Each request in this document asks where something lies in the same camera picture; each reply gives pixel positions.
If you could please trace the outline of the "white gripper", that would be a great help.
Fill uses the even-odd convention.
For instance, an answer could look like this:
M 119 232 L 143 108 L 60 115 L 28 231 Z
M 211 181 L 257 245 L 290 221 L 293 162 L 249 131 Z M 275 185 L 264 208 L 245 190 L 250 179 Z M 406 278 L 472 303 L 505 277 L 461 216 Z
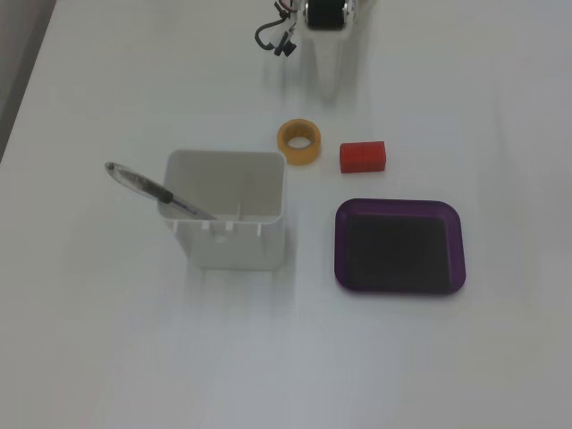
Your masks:
M 353 54 L 349 32 L 358 11 L 356 0 L 302 2 L 303 28 L 311 34 L 315 83 L 324 102 L 335 102 L 353 89 Z

